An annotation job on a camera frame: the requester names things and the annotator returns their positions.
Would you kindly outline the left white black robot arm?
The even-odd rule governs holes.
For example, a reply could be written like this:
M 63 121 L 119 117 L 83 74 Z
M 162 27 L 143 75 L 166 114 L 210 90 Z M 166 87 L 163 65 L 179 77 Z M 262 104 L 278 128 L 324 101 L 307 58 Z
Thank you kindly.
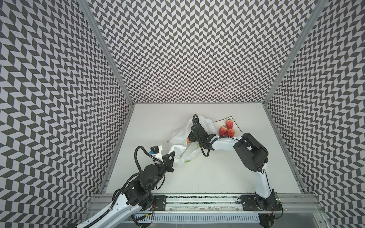
M 153 164 L 142 169 L 137 153 L 142 151 Z M 140 223 L 154 214 L 157 203 L 152 190 L 158 183 L 164 183 L 166 173 L 174 172 L 175 151 L 161 155 L 162 146 L 153 146 L 148 152 L 138 146 L 134 152 L 134 161 L 138 172 L 131 175 L 124 185 L 116 190 L 111 202 L 93 217 L 70 228 L 115 228 L 122 221 L 131 218 L 139 228 L 150 224 Z

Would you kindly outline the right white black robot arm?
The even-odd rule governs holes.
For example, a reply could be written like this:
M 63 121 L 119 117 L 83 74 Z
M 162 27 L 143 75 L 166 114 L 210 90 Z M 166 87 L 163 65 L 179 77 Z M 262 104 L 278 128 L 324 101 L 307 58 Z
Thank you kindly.
M 229 135 L 208 134 L 199 121 L 197 114 L 192 117 L 192 127 L 189 135 L 190 142 L 197 142 L 204 157 L 211 150 L 234 151 L 243 165 L 255 177 L 255 193 L 242 195 L 237 202 L 244 211 L 284 211 L 280 199 L 270 187 L 267 176 L 268 150 L 250 133 L 244 133 L 240 138 Z

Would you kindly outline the white plastic bag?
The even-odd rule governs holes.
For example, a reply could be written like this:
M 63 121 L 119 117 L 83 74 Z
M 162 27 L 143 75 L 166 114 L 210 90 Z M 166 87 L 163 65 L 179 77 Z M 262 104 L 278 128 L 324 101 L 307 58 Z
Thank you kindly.
M 170 139 L 170 151 L 175 152 L 174 164 L 183 165 L 197 155 L 209 157 L 212 142 L 217 138 L 213 121 L 194 114 L 183 128 L 176 130 Z

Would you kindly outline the red fake strawberry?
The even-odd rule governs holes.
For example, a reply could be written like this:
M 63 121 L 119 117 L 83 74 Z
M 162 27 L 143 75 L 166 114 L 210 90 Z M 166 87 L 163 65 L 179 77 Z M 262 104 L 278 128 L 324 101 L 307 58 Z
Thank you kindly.
M 222 126 L 219 129 L 219 136 L 225 136 L 227 134 L 228 128 L 226 126 Z

